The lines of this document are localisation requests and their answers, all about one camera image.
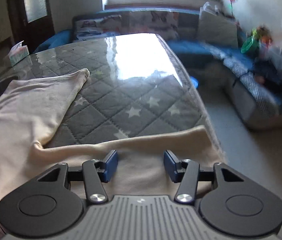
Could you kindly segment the green plastic bowl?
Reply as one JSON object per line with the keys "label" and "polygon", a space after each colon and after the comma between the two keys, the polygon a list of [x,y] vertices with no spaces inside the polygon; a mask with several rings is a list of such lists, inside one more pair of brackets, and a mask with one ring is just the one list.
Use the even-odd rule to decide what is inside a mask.
{"label": "green plastic bowl", "polygon": [[258,47],[259,47],[258,39],[253,36],[250,36],[243,43],[241,47],[241,53],[249,54],[249,55],[255,54],[258,50]]}

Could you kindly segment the butterfly cushion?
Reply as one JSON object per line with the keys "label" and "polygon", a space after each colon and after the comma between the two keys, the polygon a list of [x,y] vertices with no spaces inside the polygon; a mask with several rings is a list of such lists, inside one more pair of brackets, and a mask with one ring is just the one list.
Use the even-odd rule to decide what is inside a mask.
{"label": "butterfly cushion", "polygon": [[179,13],[173,11],[144,10],[129,13],[132,33],[153,33],[165,40],[177,40]]}
{"label": "butterfly cushion", "polygon": [[121,15],[75,21],[73,32],[74,42],[120,35],[122,25]]}

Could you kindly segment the white pillow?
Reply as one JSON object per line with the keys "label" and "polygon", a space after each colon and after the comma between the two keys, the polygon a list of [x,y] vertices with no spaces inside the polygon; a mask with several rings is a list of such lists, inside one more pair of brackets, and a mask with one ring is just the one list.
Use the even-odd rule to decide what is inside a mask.
{"label": "white pillow", "polygon": [[220,15],[206,2],[200,7],[198,20],[197,39],[231,48],[238,48],[237,26],[234,22]]}

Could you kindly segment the right butterfly cushion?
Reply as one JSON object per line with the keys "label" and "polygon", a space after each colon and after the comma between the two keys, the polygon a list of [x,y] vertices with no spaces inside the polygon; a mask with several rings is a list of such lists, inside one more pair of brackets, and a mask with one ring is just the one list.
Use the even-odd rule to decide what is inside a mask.
{"label": "right butterfly cushion", "polygon": [[129,13],[132,33],[153,33],[165,40],[177,40],[179,13],[173,11],[144,10]]}

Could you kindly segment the dark wooden door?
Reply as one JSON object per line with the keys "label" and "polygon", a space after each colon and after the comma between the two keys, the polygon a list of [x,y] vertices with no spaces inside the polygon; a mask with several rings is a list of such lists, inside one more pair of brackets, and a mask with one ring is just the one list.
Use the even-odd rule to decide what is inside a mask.
{"label": "dark wooden door", "polygon": [[7,0],[14,42],[32,54],[55,34],[49,0]]}

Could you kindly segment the blue corner sofa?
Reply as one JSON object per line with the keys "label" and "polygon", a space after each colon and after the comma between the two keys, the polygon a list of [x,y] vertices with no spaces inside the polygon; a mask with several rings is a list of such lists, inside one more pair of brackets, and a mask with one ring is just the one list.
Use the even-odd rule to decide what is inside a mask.
{"label": "blue corner sofa", "polygon": [[197,39],[199,13],[187,9],[126,8],[78,15],[72,18],[72,27],[62,30],[38,46],[37,51],[73,43],[75,21],[122,16],[120,35],[136,34],[129,30],[129,13],[132,11],[160,10],[179,13],[177,40],[166,40],[190,75],[200,83],[223,88],[239,117],[251,129],[282,127],[282,91],[269,90],[254,80],[251,71],[256,58],[271,60],[282,74],[282,49],[266,47],[259,42],[255,54],[241,53],[244,43],[242,32],[237,32],[238,48],[208,44]]}

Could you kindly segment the plush toy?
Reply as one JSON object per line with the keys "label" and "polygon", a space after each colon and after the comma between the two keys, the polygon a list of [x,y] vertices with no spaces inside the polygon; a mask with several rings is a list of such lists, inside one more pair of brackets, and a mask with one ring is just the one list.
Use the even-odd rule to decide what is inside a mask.
{"label": "plush toy", "polygon": [[254,40],[260,42],[266,47],[269,47],[273,42],[270,30],[264,25],[253,28],[251,34]]}

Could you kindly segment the tissue box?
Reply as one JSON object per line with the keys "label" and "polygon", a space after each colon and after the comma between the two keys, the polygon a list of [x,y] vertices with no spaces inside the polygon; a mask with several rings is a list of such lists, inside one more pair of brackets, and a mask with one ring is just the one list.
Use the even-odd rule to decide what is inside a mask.
{"label": "tissue box", "polygon": [[23,45],[23,41],[21,41],[11,48],[7,57],[10,65],[14,66],[28,55],[29,55],[28,47],[27,45]]}

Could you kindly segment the left butterfly cushion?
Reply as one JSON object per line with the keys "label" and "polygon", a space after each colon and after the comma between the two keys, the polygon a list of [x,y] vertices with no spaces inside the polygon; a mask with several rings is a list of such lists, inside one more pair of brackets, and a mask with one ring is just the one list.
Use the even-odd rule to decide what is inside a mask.
{"label": "left butterfly cushion", "polygon": [[74,42],[120,35],[122,25],[121,15],[75,21],[73,32]]}

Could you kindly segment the cream knit garment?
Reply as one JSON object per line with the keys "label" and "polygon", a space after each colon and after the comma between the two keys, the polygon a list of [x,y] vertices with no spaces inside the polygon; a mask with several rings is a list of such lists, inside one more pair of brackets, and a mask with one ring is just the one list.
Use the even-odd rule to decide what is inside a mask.
{"label": "cream knit garment", "polygon": [[106,192],[113,194],[173,194],[163,153],[211,167],[224,154],[203,126],[181,132],[110,139],[79,144],[61,137],[61,122],[89,78],[88,69],[72,74],[13,80],[0,96],[0,200],[49,167],[67,162],[79,166],[117,150],[119,164]]}

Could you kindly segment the dark blue clothing pile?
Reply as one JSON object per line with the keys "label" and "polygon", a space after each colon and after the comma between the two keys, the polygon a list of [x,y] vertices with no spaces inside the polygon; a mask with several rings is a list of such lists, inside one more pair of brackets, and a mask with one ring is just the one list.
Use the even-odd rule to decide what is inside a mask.
{"label": "dark blue clothing pile", "polygon": [[254,80],[269,90],[282,91],[282,74],[271,60],[256,58],[251,69]]}

